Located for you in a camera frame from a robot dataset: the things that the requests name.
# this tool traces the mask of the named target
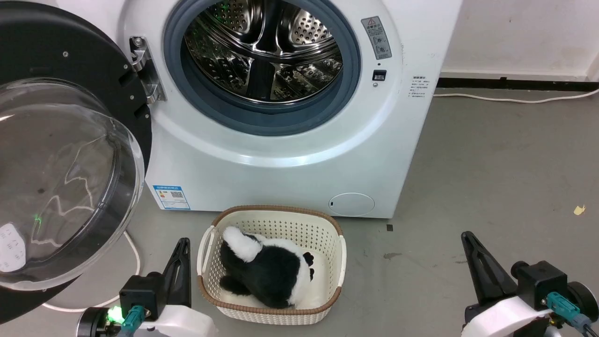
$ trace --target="teal connector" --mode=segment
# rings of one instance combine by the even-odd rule
[[[580,314],[580,309],[555,291],[547,295],[547,307],[568,322]]]
[[[133,334],[140,328],[141,323],[146,319],[146,310],[141,305],[136,305],[127,314],[125,321],[120,326],[120,332],[117,337],[133,337]]]
[[[592,322],[590,318],[580,313],[580,308],[556,292],[549,293],[546,300],[549,309],[564,317],[574,329],[586,336]]]

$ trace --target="door hinge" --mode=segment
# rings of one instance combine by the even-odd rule
[[[150,52],[146,38],[131,37],[129,45],[131,46],[131,56],[133,57],[131,65],[144,86],[147,103],[152,104],[156,101],[166,101],[167,96],[164,93],[156,66],[152,61],[152,53]]]

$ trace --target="transparent door glass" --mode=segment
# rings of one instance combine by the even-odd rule
[[[143,179],[137,141],[84,90],[0,86],[0,285],[79,276],[124,232]]]

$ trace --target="laundry basket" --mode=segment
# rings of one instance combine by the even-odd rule
[[[220,261],[222,233],[236,226],[245,233],[295,242],[314,256],[310,309],[271,309],[232,303],[219,281],[225,275]],[[198,251],[198,283],[202,295],[225,315],[238,320],[276,325],[305,325],[322,320],[341,294],[346,268],[345,239],[330,216],[283,206],[239,206],[222,212],[206,230]]]

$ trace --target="stuffed animal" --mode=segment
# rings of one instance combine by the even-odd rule
[[[220,286],[236,295],[254,295],[270,308],[301,303],[310,286],[314,257],[287,239],[245,234],[230,226],[223,232],[220,260],[227,275]]]

